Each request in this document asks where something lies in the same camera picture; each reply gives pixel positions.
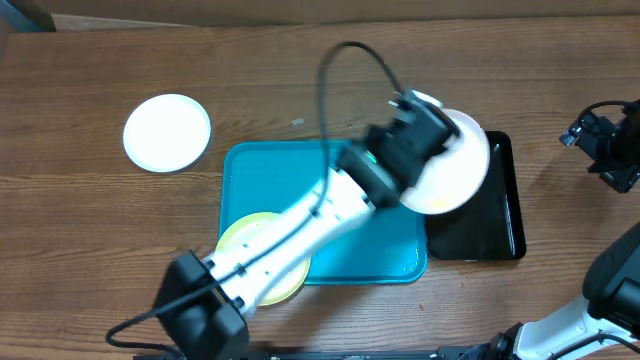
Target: yellow bowl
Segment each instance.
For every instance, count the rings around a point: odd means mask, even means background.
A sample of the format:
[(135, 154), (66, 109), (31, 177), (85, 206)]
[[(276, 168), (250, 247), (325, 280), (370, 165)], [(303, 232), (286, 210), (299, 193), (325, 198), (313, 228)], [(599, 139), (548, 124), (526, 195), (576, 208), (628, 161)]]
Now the yellow bowl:
[[(251, 215), (247, 215), (242, 219), (234, 222), (227, 231), (222, 234), (218, 245), (216, 246), (216, 253), (224, 253), (226, 249), (232, 248), (234, 245), (239, 244), (242, 239), (247, 236), (255, 234), (261, 226), (264, 226), (276, 219), (279, 215), (270, 212), (261, 212)], [(288, 274), (286, 274), (280, 282), (278, 282), (267, 293), (267, 296), (262, 300), (260, 306), (267, 306), (284, 301), (304, 284), (304, 280), (309, 274), (309, 268), (311, 267), (311, 259), (305, 259), (300, 265), (296, 266)]]

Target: black cable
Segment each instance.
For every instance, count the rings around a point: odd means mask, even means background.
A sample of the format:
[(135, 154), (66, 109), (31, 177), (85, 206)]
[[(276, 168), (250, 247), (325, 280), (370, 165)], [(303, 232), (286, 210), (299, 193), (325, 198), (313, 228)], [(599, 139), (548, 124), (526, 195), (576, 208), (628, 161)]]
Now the black cable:
[(291, 237), (293, 237), (293, 235), (295, 235), (296, 233), (298, 233), (302, 228), (304, 228), (312, 219), (315, 215), (317, 215), (320, 207), (322, 206), (322, 203), (325, 201), (325, 198), (327, 196), (327, 192), (329, 191), (329, 165), (330, 165), (330, 158), (329, 158), (329, 136), (328, 136), (328, 125), (327, 125), (327, 109), (326, 109), (326, 92), (327, 92), (327, 73), (329, 70), (329, 65), (331, 65), (331, 62), (334, 60), (334, 58), (336, 57), (336, 55), (338, 55), (338, 53), (340, 52), (340, 50), (346, 48), (346, 47), (357, 47), (360, 49), (363, 49), (364, 51), (366, 51), (367, 53), (369, 53), (371, 56), (373, 56), (373, 58), (378, 62), (378, 64), (382, 67), (382, 69), (384, 70), (385, 74), (389, 77), (389, 80), (391, 81), (391, 84), (393, 85), (394, 90), (401, 94), (402, 93), (402, 87), (400, 86), (400, 83), (398, 82), (398, 79), (395, 77), (395, 75), (393, 74), (393, 72), (391, 71), (391, 68), (389, 68), (389, 66), (384, 62), (384, 60), (382, 59), (382, 57), (376, 53), (373, 49), (371, 49), (369, 46), (363, 44), (363, 43), (359, 43), (359, 42), (355, 42), (355, 41), (347, 41), (347, 42), (343, 42), (343, 43), (339, 43), (337, 45), (335, 45), (333, 48), (331, 48), (331, 50), (329, 50), (329, 52), (327, 52), (327, 54), (322, 58), (322, 61), (320, 62), (320, 66), (318, 67), (318, 77), (317, 77), (317, 86), (318, 86), (318, 92), (317, 92), (317, 106), (318, 106), (318, 117), (319, 117), (319, 121), (320, 121), (320, 133), (322, 136), (322, 141), (321, 141), (321, 146), (322, 146), (322, 157), (323, 157), (323, 165), (324, 165), (324, 173), (323, 173), (323, 185), (322, 185), (322, 191), (320, 193), (320, 195), (318, 196), (318, 201), (316, 202), (316, 204), (310, 209), (309, 211), (309, 215), (307, 215), (307, 217), (300, 222), (300, 224), (298, 224), (293, 230), (291, 230), (287, 235), (285, 235), (284, 237), (282, 237), (282, 239), (278, 240), (276, 243), (274, 243), (272, 246), (270, 246), (268, 249), (266, 249), (265, 251), (263, 251), (262, 253), (256, 255), (255, 257), (251, 258), (249, 261), (247, 261), (246, 263), (240, 265), (237, 267), (237, 269), (227, 275), (225, 275), (222, 279), (216, 281), (216, 282), (212, 282), (209, 285), (206, 285), (198, 290), (195, 290), (191, 293), (185, 294), (184, 296), (164, 305), (161, 306), (159, 308), (155, 308), (151, 311), (148, 311), (144, 314), (140, 314), (132, 319), (129, 319), (115, 327), (113, 327), (111, 330), (109, 330), (107, 332), (106, 335), (106, 341), (108, 344), (113, 345), (115, 347), (120, 347), (120, 348), (129, 348), (129, 349), (151, 349), (151, 350), (160, 350), (160, 351), (165, 351), (171, 354), (176, 355), (178, 358), (183, 358), (183, 354), (177, 350), (174, 347), (171, 346), (167, 346), (167, 345), (162, 345), (162, 344), (152, 344), (152, 343), (140, 343), (140, 342), (127, 342), (127, 341), (119, 341), (119, 340), (115, 340), (113, 338), (113, 336), (115, 336), (117, 333), (119, 333), (120, 331), (127, 329), (135, 324), (138, 324), (140, 322), (143, 322), (145, 320), (148, 320), (152, 317), (155, 316), (159, 316), (162, 315), (164, 313), (166, 313), (167, 311), (171, 311), (173, 309), (175, 309), (178, 306), (184, 305), (189, 301), (193, 301), (197, 298), (199, 298), (200, 296), (206, 294), (209, 291), (212, 291), (213, 289), (215, 289), (218, 285), (225, 283), (227, 280), (229, 280), (230, 278), (238, 275), (239, 272), (243, 271), (244, 269), (246, 269), (247, 267), (253, 265), (254, 263), (256, 263), (257, 261), (259, 261), (260, 259), (264, 258), (265, 256), (267, 256), (268, 254), (270, 254), (272, 251), (274, 251), (275, 249), (277, 249), (279, 246), (281, 246), (282, 244), (284, 244), (286, 241), (288, 241)]
[(640, 348), (633, 345), (632, 343), (628, 342), (627, 340), (615, 336), (615, 335), (611, 335), (611, 334), (605, 334), (605, 333), (600, 333), (591, 337), (588, 337), (578, 343), (575, 343), (571, 346), (569, 346), (568, 348), (562, 350), (561, 352), (557, 353), (557, 354), (553, 354), (551, 355), (551, 357), (549, 358), (549, 360), (558, 360), (563, 356), (566, 356), (578, 349), (581, 349), (589, 344), (591, 344), (592, 342), (599, 342), (602, 343), (605, 340), (613, 340), (616, 341), (624, 346), (626, 346), (627, 348), (633, 350), (634, 352), (636, 352), (637, 354), (640, 354)]
[(595, 132), (591, 126), (586, 126), (585, 122), (584, 122), (584, 117), (587, 116), (588, 113), (590, 113), (591, 111), (597, 109), (597, 108), (601, 108), (604, 106), (625, 106), (625, 107), (631, 107), (631, 108), (635, 108), (636, 110), (640, 110), (640, 104), (632, 102), (632, 101), (620, 101), (620, 100), (607, 100), (607, 101), (601, 101), (601, 102), (597, 102), (595, 104), (589, 105), (587, 108), (585, 108), (584, 110), (582, 110), (580, 112), (580, 115), (578, 115), (578, 121), (580, 126), (582, 127), (582, 129), (592, 135), (596, 135), (596, 136), (602, 136), (602, 135), (606, 135), (603, 134), (601, 132)]

